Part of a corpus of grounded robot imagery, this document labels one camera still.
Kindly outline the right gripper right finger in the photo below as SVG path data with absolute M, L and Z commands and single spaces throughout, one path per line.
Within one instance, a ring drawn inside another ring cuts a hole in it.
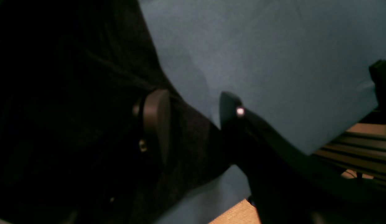
M 224 91 L 224 149 L 247 176 L 262 224 L 386 224 L 386 192 L 307 156 Z

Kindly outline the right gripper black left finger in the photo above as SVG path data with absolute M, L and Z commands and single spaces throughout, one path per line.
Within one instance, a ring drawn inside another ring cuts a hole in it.
M 153 166 L 163 168 L 170 144 L 170 92 L 156 89 L 141 96 L 132 107 L 132 118 L 140 153 Z

